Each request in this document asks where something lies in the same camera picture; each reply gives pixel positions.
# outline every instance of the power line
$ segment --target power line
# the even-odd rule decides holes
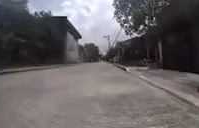
[[[119,30],[119,32],[118,32],[118,34],[117,34],[117,36],[116,36],[116,38],[115,38],[115,40],[114,40],[114,42],[113,42],[113,44],[112,44],[112,47],[114,47],[115,44],[117,43],[117,40],[118,40],[118,38],[119,38],[121,32],[122,32],[122,28]]]

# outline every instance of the vegetation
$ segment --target vegetation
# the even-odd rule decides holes
[[[99,48],[94,43],[84,44],[83,48],[86,62],[95,62],[99,60]]]
[[[0,63],[38,64],[58,58],[51,12],[31,14],[27,0],[0,0]]]
[[[127,35],[143,35],[171,0],[114,0],[114,17]]]

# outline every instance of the curb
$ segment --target curb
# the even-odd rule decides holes
[[[116,67],[119,67],[121,68],[122,70],[132,74],[128,68],[124,67],[124,66],[121,66],[121,65],[117,65],[117,64],[114,64]],[[155,81],[152,81],[144,76],[141,76],[141,75],[136,75],[136,74],[132,74],[136,77],[138,77],[139,79],[143,80],[144,82],[147,82],[148,84],[152,85],[153,87],[156,87],[158,89],[161,89],[163,91],[165,91],[166,93],[170,94],[170,95],[173,95],[175,97],[177,97],[178,99],[184,101],[184,102],[187,102],[193,106],[195,106],[196,108],[199,108],[199,99],[192,96],[192,95],[189,95],[189,94],[185,94],[185,93],[182,93],[182,92],[179,92],[179,91],[176,91],[174,89],[171,89],[171,88],[168,88],[168,87],[164,87],[162,85],[160,85],[159,83],[156,83]]]
[[[23,69],[11,69],[10,71],[2,70],[0,71],[0,75],[12,74],[12,73],[20,73],[20,72],[28,72],[28,71],[37,71],[37,70],[46,70],[60,67],[68,67],[76,64],[68,64],[68,65],[54,65],[54,66],[44,66],[44,67],[31,67],[31,68],[23,68]]]

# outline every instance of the sky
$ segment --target sky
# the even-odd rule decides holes
[[[68,19],[81,33],[81,44],[95,43],[102,53],[108,50],[108,41],[103,38],[111,36],[114,42],[120,25],[113,18],[113,0],[29,0],[29,9],[51,11],[54,16],[68,16]],[[125,40],[124,31],[118,40]]]

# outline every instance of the street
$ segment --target street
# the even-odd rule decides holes
[[[0,128],[199,128],[199,109],[89,63],[0,75]]]

